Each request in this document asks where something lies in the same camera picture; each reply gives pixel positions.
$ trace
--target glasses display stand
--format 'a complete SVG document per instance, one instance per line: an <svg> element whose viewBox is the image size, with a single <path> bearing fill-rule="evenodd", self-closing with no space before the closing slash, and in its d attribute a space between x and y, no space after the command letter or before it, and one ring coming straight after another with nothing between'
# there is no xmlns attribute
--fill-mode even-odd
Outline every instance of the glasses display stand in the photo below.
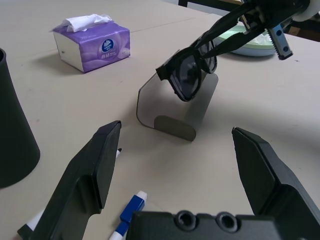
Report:
<svg viewBox="0 0 320 240"><path fill-rule="evenodd" d="M202 73L203 83L196 96L181 101L167 80L155 73L139 90L136 117L149 128L193 141L202 125L218 84L216 74Z"/></svg>

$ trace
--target tissue box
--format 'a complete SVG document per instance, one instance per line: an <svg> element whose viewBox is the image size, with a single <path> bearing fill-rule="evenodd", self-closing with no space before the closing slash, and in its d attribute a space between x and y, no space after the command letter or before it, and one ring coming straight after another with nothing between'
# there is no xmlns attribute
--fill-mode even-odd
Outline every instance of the tissue box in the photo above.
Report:
<svg viewBox="0 0 320 240"><path fill-rule="evenodd" d="M61 60L84 73L130 56L130 31L114 21L86 31L67 32L66 26L52 31Z"/></svg>

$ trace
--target black cylinder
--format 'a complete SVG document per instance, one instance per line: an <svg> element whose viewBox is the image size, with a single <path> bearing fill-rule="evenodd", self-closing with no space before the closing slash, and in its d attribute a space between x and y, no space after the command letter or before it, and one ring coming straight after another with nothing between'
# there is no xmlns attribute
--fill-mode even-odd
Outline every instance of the black cylinder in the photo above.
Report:
<svg viewBox="0 0 320 240"><path fill-rule="evenodd" d="M0 48L0 188L26 177L40 150L11 81L6 53Z"/></svg>

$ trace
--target black sunglasses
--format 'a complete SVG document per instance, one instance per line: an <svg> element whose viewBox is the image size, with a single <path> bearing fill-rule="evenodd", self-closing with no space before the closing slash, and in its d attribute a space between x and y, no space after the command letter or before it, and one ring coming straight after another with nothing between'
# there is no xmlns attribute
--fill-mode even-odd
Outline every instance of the black sunglasses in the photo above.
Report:
<svg viewBox="0 0 320 240"><path fill-rule="evenodd" d="M174 93L184 102L190 101L200 89L202 71L212 74L217 68L216 56L202 57L215 47L212 40L199 46L202 36L156 69L160 80L168 80Z"/></svg>

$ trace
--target sunglasses frame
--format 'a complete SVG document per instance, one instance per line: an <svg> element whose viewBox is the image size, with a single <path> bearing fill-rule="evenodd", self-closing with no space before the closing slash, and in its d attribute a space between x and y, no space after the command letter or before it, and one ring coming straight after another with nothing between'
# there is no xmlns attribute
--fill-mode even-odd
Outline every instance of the sunglasses frame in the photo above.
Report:
<svg viewBox="0 0 320 240"><path fill-rule="evenodd" d="M203 79L202 79L202 71L206 72L207 74L212 74L214 73L214 71L217 68L217 57L214 56L214 68L212 70L209 69L208 64L206 63L205 58L203 58L199 52L199 49L196 48L197 43L199 42L199 40L202 38L199 37L195 42L193 42L191 44L191 46L184 48L182 50L179 50L178 52L176 52L171 58L169 58L163 65L161 65L160 67L158 67L156 69L156 73L158 74L160 80L168 80L171 87L174 90L174 93L179 97L180 100L184 101L184 102L188 102L191 99L193 99L195 97L195 95L197 94L197 92L199 91ZM212 47L214 48L215 45L213 43L213 41L209 41L208 43L205 44L212 44ZM188 57L193 56L194 60L195 60L195 64L198 68L198 84L196 86L196 89L193 91L191 96L185 96L182 92L182 90L180 90L179 85L177 80L174 80L171 78L171 76L173 75L174 71L178 71L181 63Z"/></svg>

